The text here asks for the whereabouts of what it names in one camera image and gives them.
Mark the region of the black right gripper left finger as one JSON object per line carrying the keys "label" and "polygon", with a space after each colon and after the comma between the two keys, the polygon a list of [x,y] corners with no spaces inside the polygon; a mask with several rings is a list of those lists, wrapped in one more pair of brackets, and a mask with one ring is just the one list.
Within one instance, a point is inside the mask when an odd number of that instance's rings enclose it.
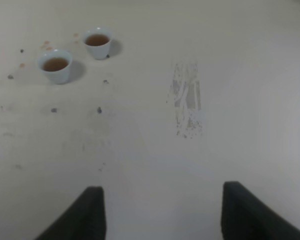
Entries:
{"label": "black right gripper left finger", "polygon": [[105,240],[107,219],[104,190],[90,186],[38,240]]}

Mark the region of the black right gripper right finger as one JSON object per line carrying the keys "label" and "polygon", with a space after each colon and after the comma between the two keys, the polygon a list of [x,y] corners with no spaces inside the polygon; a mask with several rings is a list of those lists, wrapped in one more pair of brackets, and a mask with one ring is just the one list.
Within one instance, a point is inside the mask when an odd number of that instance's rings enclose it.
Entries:
{"label": "black right gripper right finger", "polygon": [[300,240],[300,230],[276,214],[238,181],[223,184],[224,240]]}

